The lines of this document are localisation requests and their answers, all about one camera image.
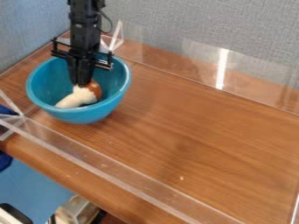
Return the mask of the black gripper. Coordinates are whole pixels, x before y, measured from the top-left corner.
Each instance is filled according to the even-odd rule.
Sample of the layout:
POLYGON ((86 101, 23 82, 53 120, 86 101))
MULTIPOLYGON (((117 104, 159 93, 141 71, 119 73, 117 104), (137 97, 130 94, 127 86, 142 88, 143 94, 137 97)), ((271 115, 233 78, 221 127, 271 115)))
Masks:
POLYGON ((74 85, 81 85, 81 63, 85 66, 85 84, 93 80, 94 68, 110 70, 113 68, 113 52, 107 59, 98 59, 101 49, 101 30, 95 23, 75 23, 70 26, 70 38, 55 37, 53 40, 51 55, 67 60, 70 80, 74 85))

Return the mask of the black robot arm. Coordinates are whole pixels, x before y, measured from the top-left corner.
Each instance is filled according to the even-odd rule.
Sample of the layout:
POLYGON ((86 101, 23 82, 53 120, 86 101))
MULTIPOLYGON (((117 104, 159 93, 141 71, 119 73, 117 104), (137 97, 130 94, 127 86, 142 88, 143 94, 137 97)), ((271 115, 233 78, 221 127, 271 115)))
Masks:
POLYGON ((70 38, 54 38, 51 55, 67 60, 70 81, 85 87, 93 80, 94 69, 113 68, 114 53, 107 53, 107 60, 99 59, 102 18, 111 23, 103 12, 106 0, 69 0, 70 38))

